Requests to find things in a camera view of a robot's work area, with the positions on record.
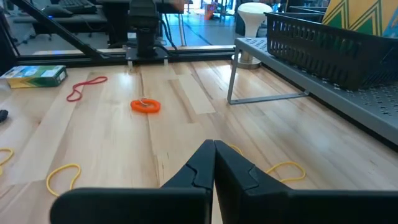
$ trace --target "orange ring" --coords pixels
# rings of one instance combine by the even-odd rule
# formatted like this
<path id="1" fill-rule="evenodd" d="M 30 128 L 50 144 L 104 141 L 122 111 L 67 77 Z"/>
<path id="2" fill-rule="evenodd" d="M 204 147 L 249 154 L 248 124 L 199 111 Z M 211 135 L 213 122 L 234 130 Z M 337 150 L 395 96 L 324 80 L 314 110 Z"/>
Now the orange ring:
<path id="1" fill-rule="evenodd" d="M 160 110 L 160 103 L 152 99 L 142 99 L 143 103 L 153 105 L 151 107 L 143 106 L 139 100 L 133 100 L 130 103 L 131 109 L 142 113 L 156 113 Z"/>

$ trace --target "metal shelf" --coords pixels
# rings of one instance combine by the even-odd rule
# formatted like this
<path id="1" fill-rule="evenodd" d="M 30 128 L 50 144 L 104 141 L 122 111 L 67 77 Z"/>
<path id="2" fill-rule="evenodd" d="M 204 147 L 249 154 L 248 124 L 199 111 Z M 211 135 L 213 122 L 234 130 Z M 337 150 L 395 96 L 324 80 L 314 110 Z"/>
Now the metal shelf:
<path id="1" fill-rule="evenodd" d="M 266 38 L 238 38 L 235 45 L 344 114 L 398 144 L 398 83 L 359 91 L 342 90 L 269 54 Z"/>

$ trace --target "wooden table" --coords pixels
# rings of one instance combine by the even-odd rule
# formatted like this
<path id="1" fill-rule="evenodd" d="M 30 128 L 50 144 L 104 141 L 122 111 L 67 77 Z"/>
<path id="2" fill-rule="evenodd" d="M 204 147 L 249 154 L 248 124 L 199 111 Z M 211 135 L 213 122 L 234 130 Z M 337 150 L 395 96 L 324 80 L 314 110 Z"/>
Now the wooden table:
<path id="1" fill-rule="evenodd" d="M 46 176 L 69 163 L 81 165 L 75 187 L 159 187 L 205 139 L 238 146 L 266 170 L 295 161 L 307 170 L 295 189 L 396 189 L 398 156 L 314 99 L 231 106 L 226 102 L 227 61 L 69 68 L 56 88 L 10 90 L 0 85 L 0 147 L 14 157 L 0 176 L 0 223 L 48 223 L 55 197 Z M 104 84 L 80 87 L 83 99 L 66 101 L 77 82 L 105 75 Z M 234 97 L 292 93 L 295 88 L 265 68 L 240 70 Z M 142 96 L 162 103 L 159 114 L 130 110 Z M 0 161 L 6 156 L 0 152 Z M 68 189 L 76 170 L 52 180 L 57 192 Z M 299 175 L 281 167 L 277 179 Z M 221 223 L 215 196 L 213 223 Z"/>

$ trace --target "small box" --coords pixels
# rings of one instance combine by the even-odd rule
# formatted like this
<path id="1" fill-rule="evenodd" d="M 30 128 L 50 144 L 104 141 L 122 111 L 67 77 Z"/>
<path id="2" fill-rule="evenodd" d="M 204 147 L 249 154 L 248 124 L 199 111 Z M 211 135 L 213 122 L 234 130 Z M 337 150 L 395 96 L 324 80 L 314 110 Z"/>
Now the small box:
<path id="1" fill-rule="evenodd" d="M 16 66 L 0 77 L 11 88 L 55 87 L 68 76 L 66 67 Z"/>
<path id="2" fill-rule="evenodd" d="M 323 24 L 398 38 L 398 0 L 331 0 Z"/>

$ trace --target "wire basket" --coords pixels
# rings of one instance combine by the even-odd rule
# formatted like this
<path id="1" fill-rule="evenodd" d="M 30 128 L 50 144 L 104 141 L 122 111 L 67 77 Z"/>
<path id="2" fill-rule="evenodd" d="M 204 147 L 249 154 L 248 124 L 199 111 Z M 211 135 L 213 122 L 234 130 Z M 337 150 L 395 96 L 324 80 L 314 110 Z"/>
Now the wire basket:
<path id="1" fill-rule="evenodd" d="M 323 14 L 266 13 L 267 50 L 348 90 L 398 81 L 398 39 L 320 23 Z"/>

